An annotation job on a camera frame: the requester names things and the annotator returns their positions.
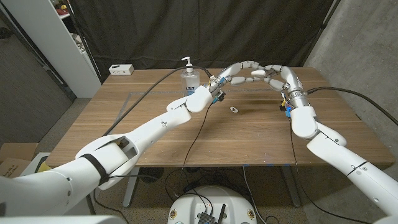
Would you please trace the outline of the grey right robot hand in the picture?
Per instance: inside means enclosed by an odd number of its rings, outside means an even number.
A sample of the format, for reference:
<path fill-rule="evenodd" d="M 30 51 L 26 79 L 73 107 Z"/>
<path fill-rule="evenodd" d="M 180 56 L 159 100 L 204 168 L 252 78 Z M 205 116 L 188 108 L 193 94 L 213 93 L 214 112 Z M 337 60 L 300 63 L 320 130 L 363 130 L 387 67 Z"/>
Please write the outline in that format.
<path fill-rule="evenodd" d="M 265 66 L 265 71 L 267 72 L 275 71 L 279 73 L 282 79 L 285 81 L 284 83 L 282 83 L 281 81 L 266 77 L 264 81 L 268 83 L 273 90 L 276 91 L 287 90 L 287 93 L 303 90 L 303 86 L 300 80 L 298 79 L 298 77 L 290 67 L 282 65 L 268 65 Z"/>

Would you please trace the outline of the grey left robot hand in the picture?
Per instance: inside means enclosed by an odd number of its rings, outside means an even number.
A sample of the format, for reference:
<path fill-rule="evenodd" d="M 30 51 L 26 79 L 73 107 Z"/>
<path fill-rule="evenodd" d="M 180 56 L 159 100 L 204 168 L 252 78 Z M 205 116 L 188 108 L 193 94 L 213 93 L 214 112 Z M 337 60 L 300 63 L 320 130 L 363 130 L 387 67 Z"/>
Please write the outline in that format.
<path fill-rule="evenodd" d="M 238 74 L 245 68 L 251 68 L 252 70 L 264 70 L 265 68 L 255 61 L 243 61 L 234 63 L 224 70 L 222 70 L 217 76 L 210 78 L 209 83 L 205 84 L 204 87 L 211 93 L 215 93 L 224 86 L 228 79 L 231 79 L 234 75 Z"/>

